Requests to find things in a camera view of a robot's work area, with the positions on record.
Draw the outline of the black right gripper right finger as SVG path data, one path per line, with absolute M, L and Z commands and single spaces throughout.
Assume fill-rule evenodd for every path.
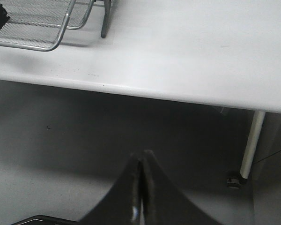
M 141 197 L 147 225 L 219 225 L 190 201 L 164 173 L 154 153 L 143 152 Z

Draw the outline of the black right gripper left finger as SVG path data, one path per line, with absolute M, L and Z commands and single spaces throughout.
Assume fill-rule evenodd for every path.
M 141 162 L 137 154 L 132 154 L 109 192 L 78 224 L 138 225 L 141 217 L 140 180 Z

